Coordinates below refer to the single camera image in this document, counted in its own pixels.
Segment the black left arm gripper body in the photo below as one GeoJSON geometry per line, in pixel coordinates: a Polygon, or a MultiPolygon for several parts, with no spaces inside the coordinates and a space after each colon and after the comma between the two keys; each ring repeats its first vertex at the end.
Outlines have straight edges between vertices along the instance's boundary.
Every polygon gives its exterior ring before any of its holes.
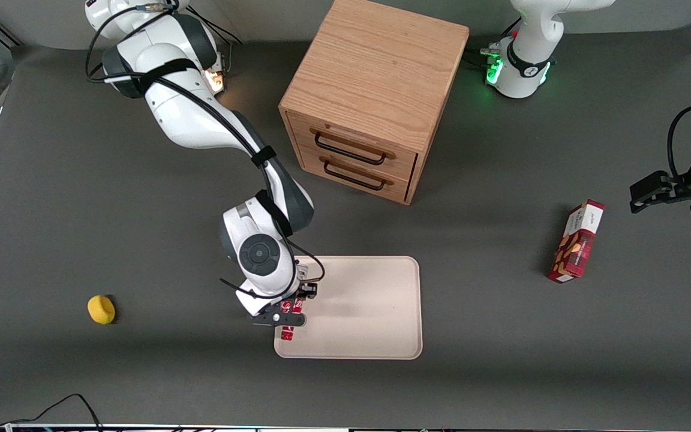
{"type": "Polygon", "coordinates": [[[683,174],[673,171],[672,180],[675,181],[672,202],[678,203],[691,200],[691,170],[687,170],[683,174]]]}

